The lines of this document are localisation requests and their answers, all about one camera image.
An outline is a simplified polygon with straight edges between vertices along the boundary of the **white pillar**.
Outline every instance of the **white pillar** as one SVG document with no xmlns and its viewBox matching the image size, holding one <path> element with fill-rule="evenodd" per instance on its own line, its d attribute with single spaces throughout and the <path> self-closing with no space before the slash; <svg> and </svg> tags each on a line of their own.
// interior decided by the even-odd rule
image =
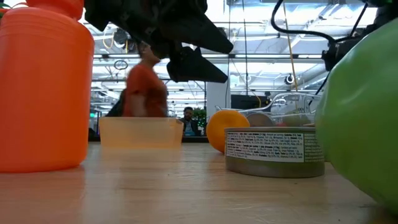
<svg viewBox="0 0 398 224">
<path fill-rule="evenodd" d="M 225 74 L 228 65 L 216 65 Z M 216 113 L 216 106 L 221 108 L 230 108 L 231 106 L 231 90 L 229 82 L 226 83 L 206 83 L 206 113 L 210 118 Z"/>
</svg>

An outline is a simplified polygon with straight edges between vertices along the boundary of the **clear plastic container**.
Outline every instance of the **clear plastic container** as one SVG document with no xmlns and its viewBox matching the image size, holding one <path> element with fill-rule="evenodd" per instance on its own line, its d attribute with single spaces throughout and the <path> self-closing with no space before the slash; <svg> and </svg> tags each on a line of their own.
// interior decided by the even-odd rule
<svg viewBox="0 0 398 224">
<path fill-rule="evenodd" d="M 315 110 L 319 104 L 321 96 L 308 93 L 289 92 L 276 95 L 271 104 L 263 108 L 253 108 L 250 110 L 237 110 L 247 118 L 253 114 L 263 114 L 272 120 L 274 126 L 308 126 L 315 122 Z M 236 110 L 230 108 L 220 108 L 217 110 Z"/>
<path fill-rule="evenodd" d="M 175 118 L 101 118 L 101 145 L 112 149 L 180 149 L 183 123 Z"/>
</svg>

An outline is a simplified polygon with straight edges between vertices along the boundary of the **orange plastic bottle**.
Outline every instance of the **orange plastic bottle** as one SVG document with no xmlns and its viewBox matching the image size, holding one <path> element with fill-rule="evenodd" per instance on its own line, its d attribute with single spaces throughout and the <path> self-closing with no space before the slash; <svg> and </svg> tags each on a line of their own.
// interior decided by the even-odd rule
<svg viewBox="0 0 398 224">
<path fill-rule="evenodd" d="M 0 172 L 78 166 L 86 156 L 94 40 L 83 0 L 27 0 L 0 24 Z"/>
</svg>

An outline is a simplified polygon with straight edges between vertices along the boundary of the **desk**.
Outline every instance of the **desk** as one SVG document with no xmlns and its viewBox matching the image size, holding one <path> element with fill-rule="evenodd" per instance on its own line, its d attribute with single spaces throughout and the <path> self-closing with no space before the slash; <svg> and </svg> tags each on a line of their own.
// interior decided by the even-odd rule
<svg viewBox="0 0 398 224">
<path fill-rule="evenodd" d="M 101 150 L 76 169 L 0 175 L 0 223 L 398 223 L 338 175 L 268 179 L 224 169 L 208 144 Z"/>
</svg>

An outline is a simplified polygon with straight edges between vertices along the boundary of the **orange shirt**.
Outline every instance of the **orange shirt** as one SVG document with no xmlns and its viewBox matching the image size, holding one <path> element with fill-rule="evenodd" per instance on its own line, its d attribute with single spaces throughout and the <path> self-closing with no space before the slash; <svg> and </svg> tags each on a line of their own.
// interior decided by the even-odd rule
<svg viewBox="0 0 398 224">
<path fill-rule="evenodd" d="M 167 116 L 167 89 L 153 69 L 145 65 L 136 65 L 127 78 L 126 97 L 124 100 L 124 117 L 132 117 L 131 95 L 145 97 L 145 109 L 148 117 Z"/>
</svg>

